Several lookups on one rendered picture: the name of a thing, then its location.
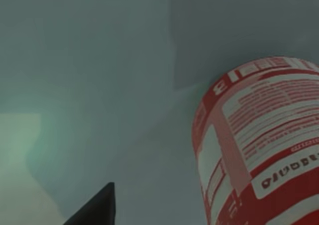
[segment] label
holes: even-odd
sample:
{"label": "label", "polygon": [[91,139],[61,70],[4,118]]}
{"label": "label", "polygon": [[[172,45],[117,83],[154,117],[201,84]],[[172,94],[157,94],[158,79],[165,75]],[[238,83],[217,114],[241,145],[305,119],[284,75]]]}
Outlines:
{"label": "label", "polygon": [[312,224],[319,211],[316,64],[271,57],[228,72],[198,107],[192,139],[209,225]]}

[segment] red and white label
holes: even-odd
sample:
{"label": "red and white label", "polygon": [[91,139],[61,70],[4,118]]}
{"label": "red and white label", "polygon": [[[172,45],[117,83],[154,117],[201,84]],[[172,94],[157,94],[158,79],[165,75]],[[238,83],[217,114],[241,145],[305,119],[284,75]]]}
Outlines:
{"label": "red and white label", "polygon": [[272,57],[235,68],[205,94],[192,139],[209,225],[317,224],[317,65]]}

